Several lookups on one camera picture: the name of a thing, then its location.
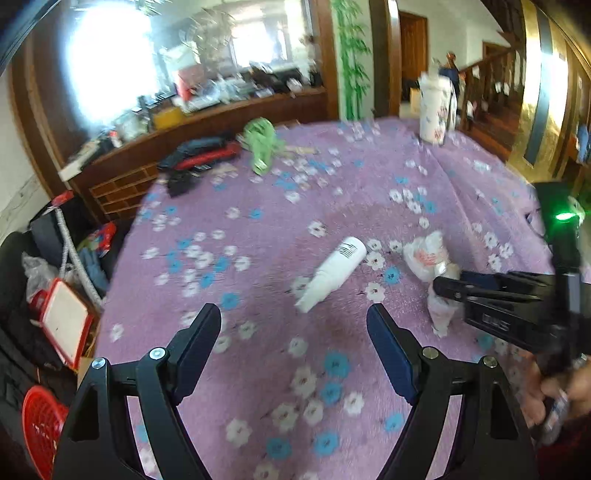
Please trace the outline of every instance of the screw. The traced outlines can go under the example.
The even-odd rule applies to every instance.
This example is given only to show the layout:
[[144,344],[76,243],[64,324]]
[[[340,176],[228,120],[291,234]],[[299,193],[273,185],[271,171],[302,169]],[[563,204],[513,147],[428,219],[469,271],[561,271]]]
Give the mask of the screw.
[[155,348],[150,352],[152,360],[160,360],[164,355],[166,355],[166,350],[162,347]]
[[107,360],[105,360],[104,358],[102,358],[101,356],[98,358],[95,358],[92,363],[90,364],[92,366],[92,368],[94,368],[95,370],[98,370],[100,368],[103,368],[105,366],[105,364],[107,363]]
[[488,368],[495,368],[499,364],[493,356],[484,357],[483,362]]
[[430,360],[433,360],[434,358],[437,358],[439,356],[439,351],[432,346],[426,346],[423,349],[423,356]]

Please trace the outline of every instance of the white bucket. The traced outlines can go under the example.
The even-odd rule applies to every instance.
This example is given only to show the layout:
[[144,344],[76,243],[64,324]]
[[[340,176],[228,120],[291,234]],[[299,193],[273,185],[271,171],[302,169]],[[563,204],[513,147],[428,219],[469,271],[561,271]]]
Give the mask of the white bucket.
[[448,127],[455,127],[457,103],[452,102],[452,98],[455,98],[452,81],[447,77],[433,77],[423,72],[418,83],[421,87],[419,135],[425,142],[442,145]]

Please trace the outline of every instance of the white container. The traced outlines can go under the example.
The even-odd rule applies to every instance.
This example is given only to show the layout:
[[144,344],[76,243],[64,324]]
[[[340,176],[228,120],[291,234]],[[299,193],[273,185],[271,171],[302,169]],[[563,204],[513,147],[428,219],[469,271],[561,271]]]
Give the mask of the white container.
[[295,304],[303,313],[324,300],[330,292],[341,287],[353,270],[363,261],[367,249],[361,240],[350,236],[332,252],[316,270],[314,278],[304,290],[303,297]]
[[452,96],[455,97],[452,81],[440,75],[421,75],[418,84],[421,87],[421,119],[419,136],[425,142],[441,145],[445,139],[445,132],[450,118],[450,108],[453,107],[453,123],[455,124],[456,106],[452,106]]

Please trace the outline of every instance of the plastic bag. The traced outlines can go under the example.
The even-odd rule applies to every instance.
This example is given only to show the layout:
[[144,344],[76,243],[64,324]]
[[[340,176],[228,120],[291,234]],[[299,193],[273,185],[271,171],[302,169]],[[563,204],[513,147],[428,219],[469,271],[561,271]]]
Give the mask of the plastic bag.
[[426,237],[416,237],[412,243],[404,245],[403,256],[408,267],[423,282],[432,282],[445,272],[450,262],[439,230]]
[[404,245],[403,256],[413,273],[423,282],[429,283],[427,309],[433,322],[433,332],[445,337],[452,317],[462,304],[444,299],[433,290],[433,280],[439,275],[455,280],[460,278],[460,268],[450,262],[443,245],[443,235],[437,230],[426,237],[417,237],[412,243]]
[[51,283],[58,276],[58,270],[41,257],[31,257],[22,253],[22,267],[27,276],[27,302],[32,303],[40,291],[48,292]]
[[[460,267],[454,263],[448,264],[447,270],[442,276],[458,280],[460,278]],[[433,290],[433,283],[431,283],[428,289],[427,310],[429,310],[433,322],[433,333],[439,338],[447,336],[447,327],[462,306],[459,301],[445,299],[437,295]]]

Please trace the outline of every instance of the bamboo wall decal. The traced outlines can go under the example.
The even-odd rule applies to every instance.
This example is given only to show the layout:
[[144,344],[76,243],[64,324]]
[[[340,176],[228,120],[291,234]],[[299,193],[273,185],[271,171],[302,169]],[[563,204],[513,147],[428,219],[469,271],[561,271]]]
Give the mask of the bamboo wall decal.
[[336,12],[343,64],[345,113],[347,120],[360,120],[363,99],[369,89],[369,76],[360,58],[371,53],[363,40],[365,25],[357,21],[361,8],[355,0],[333,0],[332,5]]

